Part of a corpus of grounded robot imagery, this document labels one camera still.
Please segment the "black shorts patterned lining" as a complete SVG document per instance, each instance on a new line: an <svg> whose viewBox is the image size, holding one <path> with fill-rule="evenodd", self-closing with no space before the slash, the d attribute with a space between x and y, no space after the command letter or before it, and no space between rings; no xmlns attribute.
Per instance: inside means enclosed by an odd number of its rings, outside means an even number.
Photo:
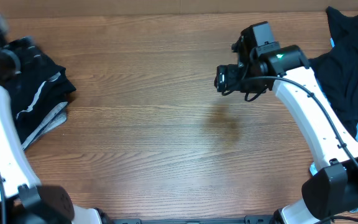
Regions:
<svg viewBox="0 0 358 224"><path fill-rule="evenodd" d="M19 73L4 86L11 97L12 117L22 145L56 105L68 102L68 95L76 88L67 79L66 68L43 53L31 37L12 41L7 49L21 63Z"/></svg>

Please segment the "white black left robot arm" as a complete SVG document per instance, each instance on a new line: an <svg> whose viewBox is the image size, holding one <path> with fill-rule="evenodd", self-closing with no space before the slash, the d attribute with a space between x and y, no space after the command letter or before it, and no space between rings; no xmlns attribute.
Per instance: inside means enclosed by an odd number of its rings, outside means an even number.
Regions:
<svg viewBox="0 0 358 224"><path fill-rule="evenodd" d="M0 223L110 223L98 208L75 205L58 185L42 185L21 147L4 83L21 69L6 41L7 25L0 15Z"/></svg>

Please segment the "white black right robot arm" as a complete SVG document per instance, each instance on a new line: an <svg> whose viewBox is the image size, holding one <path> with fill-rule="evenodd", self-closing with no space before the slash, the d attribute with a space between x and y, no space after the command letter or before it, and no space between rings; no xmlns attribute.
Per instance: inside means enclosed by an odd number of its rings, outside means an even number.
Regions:
<svg viewBox="0 0 358 224"><path fill-rule="evenodd" d="M272 91L293 116L310 148L316 173L297 202L247 223L331 223L358 208L358 142L323 95L314 71L297 45L281 47L268 22L249 26L232 45L235 64L220 65L214 81L226 96L235 91L254 101Z"/></svg>

